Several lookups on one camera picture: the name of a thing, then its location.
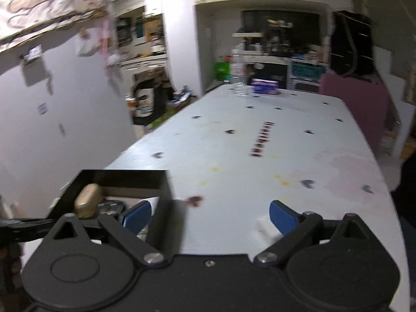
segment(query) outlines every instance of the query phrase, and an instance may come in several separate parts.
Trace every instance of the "pink chair back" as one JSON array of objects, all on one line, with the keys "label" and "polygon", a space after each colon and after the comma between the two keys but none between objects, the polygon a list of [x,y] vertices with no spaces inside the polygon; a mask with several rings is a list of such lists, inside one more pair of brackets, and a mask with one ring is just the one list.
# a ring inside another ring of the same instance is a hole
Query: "pink chair back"
[{"label": "pink chair back", "polygon": [[325,73],[321,78],[320,93],[344,101],[375,154],[384,133],[390,98],[388,91],[378,84]]}]

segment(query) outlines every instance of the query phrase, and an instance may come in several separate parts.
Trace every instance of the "table surface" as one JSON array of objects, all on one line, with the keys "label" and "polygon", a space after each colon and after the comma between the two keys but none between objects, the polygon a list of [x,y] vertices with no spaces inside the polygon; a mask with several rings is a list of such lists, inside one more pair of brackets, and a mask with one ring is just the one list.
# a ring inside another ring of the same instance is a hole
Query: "table surface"
[{"label": "table surface", "polygon": [[[168,170],[174,198],[203,197],[187,213],[183,253],[255,256],[268,246],[258,237],[255,221],[276,199],[324,219],[355,212],[400,268],[391,307],[409,311],[397,214],[373,153],[343,101],[290,90],[237,96],[230,88],[221,86],[186,107],[107,169]],[[270,141],[262,157],[251,156],[265,121],[275,123]],[[313,189],[303,180],[314,181]]]}]

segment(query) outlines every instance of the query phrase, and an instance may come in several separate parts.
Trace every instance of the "shelf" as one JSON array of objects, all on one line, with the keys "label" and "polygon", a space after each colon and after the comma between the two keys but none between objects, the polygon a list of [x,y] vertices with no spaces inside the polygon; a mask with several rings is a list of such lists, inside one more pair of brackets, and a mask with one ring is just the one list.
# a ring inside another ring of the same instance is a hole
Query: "shelf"
[{"label": "shelf", "polygon": [[318,62],[318,61],[302,60],[300,58],[296,59],[293,57],[291,57],[290,59],[292,60],[292,62],[307,63],[307,64],[312,64],[314,66],[324,66],[324,67],[328,66],[326,63]]},{"label": "shelf", "polygon": [[166,54],[163,55],[152,55],[152,56],[147,56],[147,57],[142,57],[142,58],[136,58],[136,59],[130,59],[127,61],[123,61],[121,62],[122,66],[127,66],[129,64],[135,64],[135,63],[147,63],[147,62],[151,62],[153,60],[166,60],[168,58],[168,56]]},{"label": "shelf", "polygon": [[254,64],[254,63],[275,63],[275,64],[283,64],[287,66],[289,61],[286,57],[279,57],[279,56],[265,56],[265,55],[244,55],[242,56],[244,59],[244,63],[246,64]]},{"label": "shelf", "polygon": [[234,33],[232,37],[263,37],[262,33]]},{"label": "shelf", "polygon": [[261,56],[261,55],[263,55],[263,52],[261,52],[261,51],[255,51],[255,50],[240,50],[240,55],[257,55],[257,56]]}]

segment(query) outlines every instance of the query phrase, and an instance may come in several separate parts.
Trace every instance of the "water bottle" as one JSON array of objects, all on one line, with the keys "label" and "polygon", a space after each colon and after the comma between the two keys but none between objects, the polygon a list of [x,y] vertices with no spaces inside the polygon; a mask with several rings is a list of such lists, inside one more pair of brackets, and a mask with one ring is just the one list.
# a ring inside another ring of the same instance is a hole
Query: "water bottle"
[{"label": "water bottle", "polygon": [[240,50],[233,49],[231,64],[232,86],[236,95],[247,95],[247,86],[245,85],[244,63],[241,60]]}]

